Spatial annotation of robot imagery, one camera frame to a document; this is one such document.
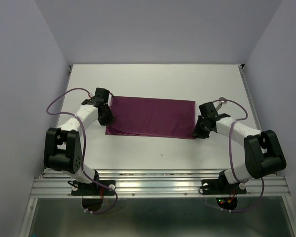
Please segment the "silver metal spoon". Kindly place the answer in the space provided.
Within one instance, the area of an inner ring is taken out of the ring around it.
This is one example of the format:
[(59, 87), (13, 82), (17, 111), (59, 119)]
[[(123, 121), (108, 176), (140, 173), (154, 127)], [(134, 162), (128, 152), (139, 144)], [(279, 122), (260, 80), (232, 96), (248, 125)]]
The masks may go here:
[(216, 110), (219, 111), (222, 108), (222, 106), (226, 103), (227, 103), (226, 99), (224, 97), (220, 97), (219, 104), (216, 106)]

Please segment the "purple cloth napkin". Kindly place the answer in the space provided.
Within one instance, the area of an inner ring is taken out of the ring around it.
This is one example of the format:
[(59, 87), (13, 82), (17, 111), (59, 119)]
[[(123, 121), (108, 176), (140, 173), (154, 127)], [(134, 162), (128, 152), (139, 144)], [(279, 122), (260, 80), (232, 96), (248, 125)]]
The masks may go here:
[(193, 139), (194, 101), (116, 96), (111, 111), (107, 135)]

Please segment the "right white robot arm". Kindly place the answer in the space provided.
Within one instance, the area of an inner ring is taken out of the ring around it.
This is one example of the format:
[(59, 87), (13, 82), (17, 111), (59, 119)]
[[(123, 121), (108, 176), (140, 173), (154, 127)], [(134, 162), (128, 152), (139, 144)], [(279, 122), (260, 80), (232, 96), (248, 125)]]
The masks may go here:
[[(211, 132), (228, 138), (230, 169), (224, 170), (217, 180), (217, 187), (228, 193), (236, 183), (250, 179), (260, 179), (286, 169), (287, 162), (276, 133), (272, 130), (261, 131), (240, 123), (248, 118), (248, 112), (234, 102), (244, 112), (245, 117), (233, 119), (230, 115), (219, 114), (213, 102), (199, 106), (201, 115), (193, 132), (194, 138), (207, 139)], [(235, 166), (232, 157), (232, 141), (244, 148), (244, 161)]]

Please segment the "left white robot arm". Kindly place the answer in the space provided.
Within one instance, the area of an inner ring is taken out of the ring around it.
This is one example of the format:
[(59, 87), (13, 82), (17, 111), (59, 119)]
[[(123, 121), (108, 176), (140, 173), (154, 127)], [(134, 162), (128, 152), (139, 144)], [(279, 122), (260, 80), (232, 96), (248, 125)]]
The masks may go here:
[(99, 175), (94, 169), (84, 164), (86, 153), (86, 129), (95, 121), (100, 126), (112, 125), (115, 116), (108, 105), (112, 93), (104, 88), (96, 88), (92, 95), (84, 100), (76, 113), (58, 112), (54, 115), (69, 115), (70, 119), (57, 128), (46, 132), (44, 147), (44, 166), (54, 171), (69, 175), (90, 195), (100, 188)]

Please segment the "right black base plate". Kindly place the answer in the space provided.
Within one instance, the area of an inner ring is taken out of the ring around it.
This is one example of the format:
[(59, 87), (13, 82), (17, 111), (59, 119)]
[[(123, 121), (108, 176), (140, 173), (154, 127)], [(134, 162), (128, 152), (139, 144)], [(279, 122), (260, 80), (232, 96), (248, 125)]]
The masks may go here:
[(244, 195), (247, 190), (241, 189), (239, 183), (229, 184), (227, 181), (220, 181), (219, 179), (204, 179), (201, 181), (198, 192), (202, 195)]

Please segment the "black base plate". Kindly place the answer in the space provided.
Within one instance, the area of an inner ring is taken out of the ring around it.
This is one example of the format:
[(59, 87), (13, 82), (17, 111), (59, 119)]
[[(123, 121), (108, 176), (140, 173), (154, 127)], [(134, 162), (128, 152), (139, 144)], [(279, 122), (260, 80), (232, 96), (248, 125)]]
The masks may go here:
[(68, 184), (72, 188), (72, 196), (114, 196), (113, 191), (110, 191), (94, 183), (85, 184), (74, 180), (69, 181)]
[(227, 181), (220, 181), (219, 179), (204, 179), (201, 181), (198, 192), (202, 195), (244, 195), (247, 190), (241, 189), (239, 183), (229, 184)]

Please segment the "aluminium rail frame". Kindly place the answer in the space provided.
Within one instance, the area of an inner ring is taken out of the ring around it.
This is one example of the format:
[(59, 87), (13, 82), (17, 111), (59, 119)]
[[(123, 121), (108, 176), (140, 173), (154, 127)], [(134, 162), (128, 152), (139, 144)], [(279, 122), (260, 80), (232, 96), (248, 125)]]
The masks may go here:
[[(239, 65), (82, 65), (72, 67), (68, 88), (109, 89), (115, 96), (191, 100), (224, 97), (222, 112), (246, 109), (247, 126), (260, 128)], [(238, 196), (242, 213), (217, 209), (198, 192), (203, 179), (229, 168), (228, 140), (107, 136), (98, 123), (87, 130), (86, 164), (114, 179), (118, 202), (91, 215), (71, 195), (68, 176), (46, 169), (34, 180), (22, 237), (296, 237), (296, 215), (286, 179), (270, 175)]]

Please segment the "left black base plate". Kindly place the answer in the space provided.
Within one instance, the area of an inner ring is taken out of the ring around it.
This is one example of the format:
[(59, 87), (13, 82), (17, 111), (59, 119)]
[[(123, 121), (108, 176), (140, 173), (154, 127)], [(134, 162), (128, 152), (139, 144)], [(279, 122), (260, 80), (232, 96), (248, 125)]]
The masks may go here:
[(69, 181), (68, 184), (72, 188), (72, 196), (114, 196), (113, 191), (110, 191), (94, 183), (85, 184), (74, 180)]

